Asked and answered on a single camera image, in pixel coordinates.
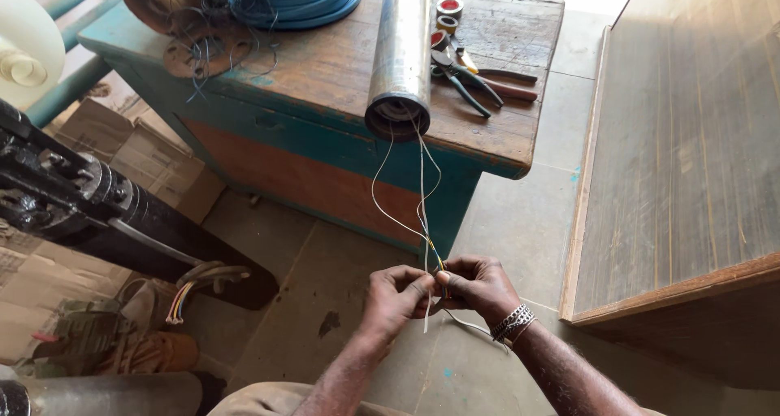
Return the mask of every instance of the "stainless steel cylinder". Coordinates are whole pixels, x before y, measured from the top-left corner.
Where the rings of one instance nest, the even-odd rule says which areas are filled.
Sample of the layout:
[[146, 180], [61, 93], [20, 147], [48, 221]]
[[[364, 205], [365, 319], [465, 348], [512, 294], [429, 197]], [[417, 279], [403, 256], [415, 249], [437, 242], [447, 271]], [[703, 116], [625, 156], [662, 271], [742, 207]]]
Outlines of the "stainless steel cylinder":
[[191, 373], [0, 381], [8, 416], [195, 416], [203, 390]]
[[412, 141], [431, 125], [431, 0], [382, 0], [366, 127]]

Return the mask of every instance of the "trousers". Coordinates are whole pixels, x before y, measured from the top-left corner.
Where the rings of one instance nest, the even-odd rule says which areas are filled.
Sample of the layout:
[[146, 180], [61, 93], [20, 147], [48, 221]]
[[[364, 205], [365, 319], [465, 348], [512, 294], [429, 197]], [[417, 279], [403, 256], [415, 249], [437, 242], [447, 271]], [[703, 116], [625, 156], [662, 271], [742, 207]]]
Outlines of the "trousers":
[[[314, 386], [297, 382], [258, 382], [222, 400], [208, 416], [289, 416], [309, 396]], [[663, 416], [647, 410], [648, 416]], [[411, 416], [368, 402], [361, 402], [355, 416]]]

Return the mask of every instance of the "cardboard box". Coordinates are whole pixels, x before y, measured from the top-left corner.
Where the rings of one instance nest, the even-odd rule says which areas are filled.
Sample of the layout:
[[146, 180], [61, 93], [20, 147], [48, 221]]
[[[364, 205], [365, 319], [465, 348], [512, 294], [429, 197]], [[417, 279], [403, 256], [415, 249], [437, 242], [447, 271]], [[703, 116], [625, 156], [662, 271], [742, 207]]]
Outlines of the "cardboard box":
[[0, 360], [29, 357], [31, 335], [51, 330], [63, 301], [112, 298], [131, 274], [47, 241], [29, 255], [0, 247]]
[[91, 153], [187, 218], [203, 222], [225, 183], [193, 157], [192, 149], [146, 102], [139, 99], [126, 114], [85, 99], [54, 139]]
[[200, 224], [225, 189], [214, 172], [142, 122], [114, 155], [112, 168]]
[[129, 119], [87, 98], [54, 134], [54, 139], [75, 152], [88, 152], [108, 163], [132, 130]]
[[18, 231], [5, 219], [0, 219], [0, 247], [24, 255], [32, 253], [44, 241], [35, 236]]

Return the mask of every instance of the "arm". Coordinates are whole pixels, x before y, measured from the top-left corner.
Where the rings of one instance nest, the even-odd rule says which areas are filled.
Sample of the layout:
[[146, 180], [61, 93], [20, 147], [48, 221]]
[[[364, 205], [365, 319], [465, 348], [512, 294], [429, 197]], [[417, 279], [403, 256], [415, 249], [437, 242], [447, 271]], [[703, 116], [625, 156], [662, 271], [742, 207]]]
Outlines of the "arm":
[[[449, 271], [439, 271], [436, 280], [452, 291], [453, 299], [439, 302], [437, 309], [473, 309], [492, 329], [520, 306], [496, 258], [466, 255], [444, 264]], [[538, 320], [515, 330], [509, 339], [514, 341], [512, 350], [561, 416], [647, 415]]]
[[425, 314], [434, 279], [406, 265], [370, 276], [363, 321], [293, 416], [355, 414], [368, 380], [409, 319]]

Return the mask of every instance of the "white wire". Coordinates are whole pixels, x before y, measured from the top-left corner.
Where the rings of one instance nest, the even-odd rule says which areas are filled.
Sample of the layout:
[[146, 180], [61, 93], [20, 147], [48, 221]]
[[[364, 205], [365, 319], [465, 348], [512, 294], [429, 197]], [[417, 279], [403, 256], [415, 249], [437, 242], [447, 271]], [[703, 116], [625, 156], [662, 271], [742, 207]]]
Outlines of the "white wire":
[[[411, 120], [412, 113], [408, 109], [406, 109], [406, 112], [409, 113], [409, 119]], [[415, 125], [414, 123], [413, 123], [413, 125], [414, 125], [415, 131], [417, 132], [417, 139], [420, 141], [420, 202], [417, 204], [416, 212], [417, 212], [417, 218], [419, 218], [420, 217], [420, 209], [422, 208], [422, 219], [423, 219], [422, 225], [423, 225], [423, 229], [424, 229], [426, 234], [424, 235], [424, 234], [422, 234], [422, 233], [420, 233], [420, 232], [418, 232], [416, 230], [413, 230], [410, 227], [408, 227], [406, 224], [404, 224], [401, 221], [398, 221], [397, 219], [395, 219], [392, 216], [390, 216], [390, 214], [388, 214], [388, 212], [385, 212], [385, 210], [382, 209], [382, 207], [379, 205], [379, 203], [377, 202], [376, 195], [374, 194], [374, 184], [377, 182], [377, 177], [379, 176], [379, 172], [381, 172], [382, 168], [385, 167], [385, 163], [387, 162], [388, 157], [390, 157], [390, 151], [392, 151], [392, 145], [395, 143], [395, 133], [392, 131], [392, 125], [390, 125], [390, 147], [388, 148], [388, 152], [385, 154], [385, 159], [382, 160], [381, 165], [379, 165], [379, 169], [377, 169], [377, 173], [376, 173], [376, 175], [374, 175], [374, 179], [371, 181], [371, 199], [374, 200], [374, 204], [376, 204], [377, 209], [379, 209], [379, 212], [382, 212], [383, 214], [385, 214], [386, 217], [388, 217], [391, 220], [395, 221], [398, 225], [401, 225], [404, 229], [406, 229], [406, 230], [408, 230], [408, 231], [410, 231], [412, 233], [416, 233], [417, 235], [422, 237], [423, 240], [425, 240], [425, 255], [424, 255], [424, 259], [425, 259], [425, 272], [428, 272], [428, 249], [430, 248], [430, 245], [431, 245], [431, 239], [429, 237], [428, 218], [427, 218], [427, 214], [425, 213], [425, 200], [428, 197], [430, 197], [431, 194], [434, 193], [434, 191], [436, 191], [438, 189], [439, 183], [442, 182], [442, 169], [439, 168], [438, 164], [436, 163], [436, 161], [434, 160], [433, 156], [431, 155], [431, 152], [428, 151], [428, 146], [425, 144], [425, 142], [423, 141], [423, 136], [420, 134], [420, 127], [419, 127], [419, 125]], [[423, 187], [424, 186], [424, 173], [425, 173], [424, 172], [424, 164], [425, 164], [425, 162], [424, 162], [424, 157], [423, 157], [423, 151], [425, 151], [425, 153], [428, 155], [428, 158], [434, 164], [434, 166], [436, 167], [436, 170], [438, 171], [438, 174], [439, 174], [438, 180], [436, 181], [436, 186], [434, 186], [433, 190], [431, 190], [427, 195], [425, 194], [425, 190], [424, 190], [424, 187]], [[432, 303], [431, 298], [432, 298], [432, 294], [431, 294], [430, 291], [428, 291], [428, 305], [425, 308], [425, 320], [424, 320], [424, 326], [423, 326], [423, 333], [424, 334], [428, 332], [428, 315], [431, 312], [431, 303]], [[481, 332], [484, 332], [485, 334], [489, 335], [490, 337], [492, 337], [490, 331], [488, 331], [487, 329], [483, 328], [482, 326], [474, 325], [473, 323], [469, 323], [468, 321], [463, 321], [463, 320], [455, 317], [453, 315], [453, 313], [450, 312], [447, 309], [445, 309], [445, 311], [447, 311], [447, 314], [449, 314], [449, 316], [452, 317], [453, 320], [457, 321], [461, 325], [477, 329], [477, 330], [479, 330]]]
[[[474, 325], [473, 323], [469, 323], [468, 321], [463, 321], [463, 320], [461, 320], [460, 318], [457, 318], [457, 317], [455, 317], [455, 316], [453, 315], [453, 313], [452, 313], [452, 312], [450, 312], [448, 309], [445, 309], [445, 311], [447, 311], [447, 314], [449, 314], [449, 316], [450, 316], [450, 317], [452, 317], [452, 318], [453, 318], [453, 320], [457, 321], [457, 322], [458, 322], [458, 323], [460, 323], [461, 325], [468, 326], [468, 327], [470, 327], [470, 328], [474, 328], [474, 329], [476, 329], [477, 331], [482, 331], [482, 332], [484, 332], [485, 334], [487, 334], [487, 336], [489, 336], [489, 337], [493, 338], [493, 335], [490, 333], [490, 331], [488, 331], [487, 329], [483, 328], [482, 326], [479, 326], [479, 325]], [[504, 347], [504, 349], [506, 349], [506, 354], [507, 354], [507, 355], [509, 355], [509, 348], [506, 346], [506, 344], [502, 343], [501, 345]]]
[[379, 212], [382, 212], [383, 214], [385, 214], [386, 217], [388, 217], [391, 220], [395, 221], [398, 225], [400, 225], [404, 229], [406, 229], [406, 230], [408, 230], [408, 231], [410, 231], [412, 233], [415, 233], [415, 234], [419, 235], [420, 237], [422, 237], [426, 241], [426, 243], [425, 243], [425, 251], [427, 251], [428, 250], [428, 246], [427, 246], [428, 238], [424, 234], [422, 234], [422, 233], [420, 233], [420, 232], [418, 232], [416, 230], [411, 229], [406, 224], [404, 224], [401, 221], [398, 221], [397, 219], [395, 219], [392, 216], [390, 216], [390, 214], [388, 214], [388, 212], [385, 212], [385, 209], [383, 209], [379, 205], [379, 203], [377, 202], [377, 197], [376, 197], [376, 195], [374, 195], [374, 184], [377, 182], [377, 177], [379, 176], [379, 172], [381, 172], [382, 168], [385, 167], [385, 162], [387, 162], [388, 157], [390, 157], [390, 151], [392, 150], [392, 145], [393, 145], [394, 142], [395, 142], [395, 134], [392, 131], [392, 125], [390, 125], [390, 147], [388, 148], [388, 152], [385, 154], [385, 160], [383, 160], [382, 164], [379, 165], [379, 169], [377, 169], [377, 173], [376, 173], [376, 175], [374, 175], [374, 179], [371, 181], [371, 198], [374, 200], [374, 204], [377, 205], [377, 209], [379, 209]]

